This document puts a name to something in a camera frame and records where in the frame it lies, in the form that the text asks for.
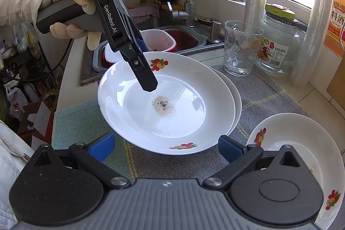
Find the beige glove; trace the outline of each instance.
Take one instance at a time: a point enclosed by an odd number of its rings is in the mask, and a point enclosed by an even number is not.
[[[93,14],[96,10],[96,6],[93,0],[74,0],[79,4],[87,14]],[[82,38],[87,36],[87,46],[90,50],[95,50],[101,39],[101,33],[94,31],[84,31],[79,29],[76,25],[65,25],[63,23],[55,23],[50,26],[50,32],[55,38]]]

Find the teal cloth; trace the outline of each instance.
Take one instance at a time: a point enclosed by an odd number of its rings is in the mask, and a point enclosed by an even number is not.
[[[277,113],[293,112],[308,116],[301,106],[262,70],[253,67],[248,77],[234,77],[222,66],[224,73],[236,85],[242,99],[242,115],[230,137],[245,145],[253,129],[265,118]],[[52,145],[66,149],[76,142],[91,142],[106,132],[116,136],[115,150],[105,164],[132,181],[137,178],[198,178],[203,181],[228,162],[217,147],[186,156],[161,155],[136,147],[115,133],[104,120],[97,99],[56,112]],[[329,228],[345,224],[345,203]]]

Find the dish soap label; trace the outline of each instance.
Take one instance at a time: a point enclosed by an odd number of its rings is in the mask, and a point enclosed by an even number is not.
[[[270,63],[274,67],[280,67],[288,50],[288,46],[263,38],[261,47],[258,51],[258,57],[261,60]]]
[[[345,5],[334,0],[327,35],[339,41],[340,31],[345,20]]]

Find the metal faucet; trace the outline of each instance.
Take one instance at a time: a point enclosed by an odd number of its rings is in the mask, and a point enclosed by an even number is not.
[[[195,27],[194,24],[194,2],[192,0],[186,0],[185,9],[183,11],[173,10],[170,2],[167,3],[170,10],[171,21],[183,20],[184,25],[190,28]]]

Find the barcode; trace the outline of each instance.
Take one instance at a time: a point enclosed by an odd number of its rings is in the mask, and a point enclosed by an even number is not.
[[[275,66],[279,66],[280,62],[279,61],[275,61],[275,60],[271,60],[270,64],[275,65]]]

